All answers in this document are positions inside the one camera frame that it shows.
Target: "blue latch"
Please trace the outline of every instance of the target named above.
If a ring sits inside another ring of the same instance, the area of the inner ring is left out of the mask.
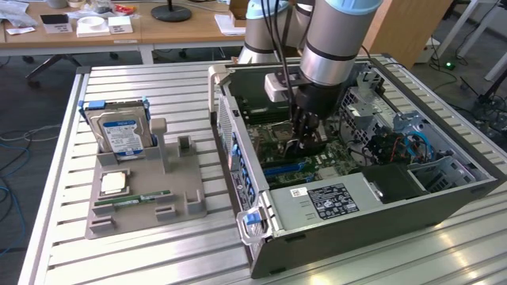
[[[88,110],[100,110],[105,107],[105,100],[89,101]]]
[[[247,225],[251,225],[251,224],[259,224],[263,220],[260,219],[260,214],[259,213],[252,213],[252,214],[248,214],[245,215],[244,217],[244,223]]]

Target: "motherboard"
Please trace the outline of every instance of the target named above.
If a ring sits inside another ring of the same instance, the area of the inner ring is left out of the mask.
[[[339,138],[328,140],[319,154],[288,159],[284,148],[292,140],[289,122],[251,125],[247,130],[269,189],[339,177],[357,168],[357,162]]]

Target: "gray carpet floor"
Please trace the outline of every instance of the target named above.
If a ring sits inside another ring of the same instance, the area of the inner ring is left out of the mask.
[[[435,38],[437,40],[441,41],[444,39],[455,21],[456,18],[453,17],[451,20],[440,23],[435,31]],[[471,25],[465,25],[461,29],[441,57],[441,61],[453,57],[453,49],[460,44],[463,37],[471,29]],[[237,56],[240,51],[239,48],[225,48],[224,50],[227,57]],[[456,64],[457,67],[452,73],[456,76],[465,77],[468,83],[475,86],[476,89],[481,90],[487,88],[489,83],[483,80],[483,77],[505,51],[507,43],[501,39],[495,38],[491,34],[484,33],[467,55],[468,66]],[[141,64],[141,57],[137,52],[119,52],[117,54],[120,58],[116,61],[109,58],[107,53],[76,55],[74,58],[83,65],[88,66]],[[44,125],[61,123],[73,82],[72,73],[74,66],[66,61],[56,63],[54,66],[37,77],[41,83],[41,88],[37,90],[30,89],[24,80],[24,76],[29,73],[30,69],[36,67],[36,64],[44,62],[46,58],[46,56],[34,56],[36,62],[26,64],[22,62],[20,56],[16,56],[12,57],[9,63],[0,68],[0,133],[13,130],[29,130]],[[208,61],[212,59],[220,59],[217,49],[188,49],[187,59],[179,58],[179,50],[164,50],[157,52],[155,63]],[[6,58],[0,58],[0,62],[5,62],[5,60]],[[424,64],[413,66],[411,71],[428,87],[435,87],[452,79],[448,75],[436,72]],[[460,82],[449,84],[439,88],[437,92],[449,103],[467,107],[472,104],[475,95],[469,90],[461,90],[459,85]],[[507,83],[503,83],[499,92],[501,97],[505,91]],[[34,138],[48,137],[56,133],[57,130],[53,129],[37,135]],[[17,141],[9,143],[9,145],[24,147],[26,142]],[[30,237],[54,146],[56,140],[33,142],[30,145],[29,162],[13,175],[5,177],[10,190],[18,197],[20,208],[26,224],[26,234],[21,243],[16,245],[14,250],[4,256],[0,256],[0,284],[16,284],[18,279],[25,247],[28,246]],[[17,155],[18,151],[20,150],[0,147],[0,167]],[[13,170],[13,168],[5,169],[1,174],[4,175],[9,170]],[[6,206],[6,202],[0,203],[0,216],[5,212]],[[10,242],[17,239],[18,235],[20,220],[14,209],[12,209],[10,214],[0,223],[0,249],[6,248]]]

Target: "black chair leg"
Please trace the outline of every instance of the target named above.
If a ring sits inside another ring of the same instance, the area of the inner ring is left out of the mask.
[[[62,58],[64,58],[62,55],[53,55],[50,58],[48,58],[48,60],[44,61],[44,63],[38,65],[37,68],[33,69],[32,72],[25,76],[25,79],[28,80],[28,82],[30,82],[32,78],[34,78],[34,76],[42,73],[42,71],[46,70]]]

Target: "blue cable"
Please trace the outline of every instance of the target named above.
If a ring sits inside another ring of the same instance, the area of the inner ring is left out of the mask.
[[[8,175],[10,175],[10,174],[13,174],[26,163],[28,163],[28,161],[29,161],[29,159],[30,159],[30,151],[26,149],[26,148],[24,148],[24,147],[12,147],[12,146],[9,146],[9,145],[5,145],[5,144],[0,144],[0,147],[4,147],[4,148],[12,148],[13,150],[22,150],[25,153],[26,153],[26,159],[24,160],[24,162],[20,164],[20,166],[17,166],[16,168],[14,168],[14,170],[13,171],[10,171],[8,174],[5,174],[5,175],[0,175],[0,177],[8,177]]]
[[[5,187],[0,186],[0,189],[5,191],[5,195],[10,195],[10,199],[12,199],[14,206],[16,206],[18,218],[21,220],[21,235],[20,235],[18,239],[9,245],[9,247],[5,248],[5,250],[2,252],[0,252],[0,257],[1,257],[10,250],[10,248],[16,247],[16,245],[21,243],[21,241],[24,239],[24,235],[26,234],[26,228],[24,226],[24,217],[22,217],[21,209],[18,207],[16,195]]]
[[[404,136],[404,145],[408,145],[408,136],[409,135],[416,135],[417,137],[421,138],[421,140],[424,141],[424,144],[425,144],[425,147],[427,149],[429,150],[428,153],[429,153],[429,157],[431,159],[433,159],[433,151],[432,151],[432,148],[431,148],[431,144],[429,144],[429,141],[428,141],[428,138],[425,137],[425,135],[421,133],[421,132],[416,132],[416,131],[412,131],[409,132],[405,136]],[[408,153],[412,155],[412,156],[416,156],[416,153],[411,150],[411,149],[407,149],[408,150]]]
[[[13,150],[22,150],[25,153],[26,153],[26,159],[24,160],[24,162],[20,164],[20,166],[17,166],[8,174],[5,175],[1,175],[0,177],[4,178],[6,177],[8,175],[12,175],[29,161],[30,159],[30,151],[24,148],[24,147],[12,147],[9,145],[5,145],[5,144],[0,144],[0,147],[4,147],[4,148],[10,148]],[[18,202],[17,202],[17,197],[16,195],[10,192],[10,190],[5,187],[1,187],[0,186],[0,189],[4,190],[5,192],[5,195],[9,195],[10,196],[10,201],[13,202],[14,204],[14,207],[16,207],[16,211],[17,211],[17,214],[18,214],[18,217],[20,217],[20,220],[21,220],[21,235],[20,237],[17,238],[17,240],[9,245],[8,248],[5,248],[5,250],[2,252],[0,252],[0,257],[4,256],[4,254],[10,250],[10,248],[16,247],[17,244],[21,243],[22,239],[24,239],[24,235],[26,234],[26,228],[25,228],[25,225],[24,225],[24,217],[22,217],[22,212],[21,212],[21,208],[18,207]]]

